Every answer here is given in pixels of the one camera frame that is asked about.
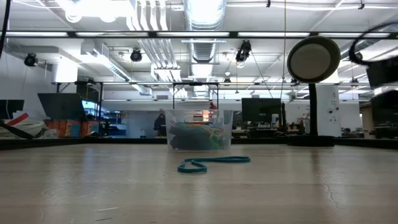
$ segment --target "plastic storage container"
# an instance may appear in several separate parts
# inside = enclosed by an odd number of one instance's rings
[[[167,110],[165,115],[169,149],[230,149],[233,111]]]

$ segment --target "teal elastic band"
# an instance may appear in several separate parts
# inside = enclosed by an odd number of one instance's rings
[[[192,165],[199,168],[185,168],[185,163],[191,162]],[[229,157],[219,157],[219,158],[196,158],[196,159],[184,159],[182,163],[178,166],[179,172],[184,173],[197,173],[197,172],[207,172],[207,166],[201,162],[250,162],[250,158],[247,156],[229,156]]]

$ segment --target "cardboard box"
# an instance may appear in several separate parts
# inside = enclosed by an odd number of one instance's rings
[[[98,121],[85,121],[81,124],[81,137],[88,136],[92,131],[100,132],[100,122]]]
[[[59,130],[59,128],[60,128],[60,121],[58,121],[58,120],[47,119],[47,120],[44,120],[44,123],[47,127],[49,127],[49,129]]]
[[[73,120],[60,120],[60,137],[80,137],[80,122]]]

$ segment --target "black monitor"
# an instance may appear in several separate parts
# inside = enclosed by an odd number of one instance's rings
[[[78,93],[38,93],[45,115],[51,119],[86,121],[86,113]]]
[[[12,119],[12,114],[24,109],[25,100],[0,100],[0,119]]]
[[[280,99],[242,98],[242,120],[271,124],[273,114],[281,118],[280,106]]]

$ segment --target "ceiling light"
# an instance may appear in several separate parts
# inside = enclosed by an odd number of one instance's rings
[[[183,44],[225,44],[226,40],[181,40]]]
[[[359,37],[362,33],[356,33],[356,32],[322,32],[319,33],[320,36],[324,37]],[[389,33],[371,33],[371,34],[366,34],[364,37],[375,37],[375,38],[383,38],[387,37],[390,35]]]
[[[68,37],[66,32],[18,32],[9,31],[7,37]]]
[[[137,82],[139,85],[173,85],[172,82]]]
[[[309,32],[238,32],[238,37],[308,37]]]
[[[104,82],[104,85],[129,85],[128,82]]]
[[[364,77],[365,75],[368,75],[368,74],[367,73],[360,74],[360,75],[355,76],[354,78],[361,78],[361,77]]]
[[[103,100],[103,101],[128,101],[128,100]]]
[[[228,37],[229,32],[158,32],[158,37]]]
[[[309,96],[310,94],[306,94],[306,95],[303,95],[303,96],[299,96],[298,98],[300,98],[300,99],[302,99],[302,98],[305,98],[306,96]]]
[[[147,32],[77,32],[78,37],[148,37]]]

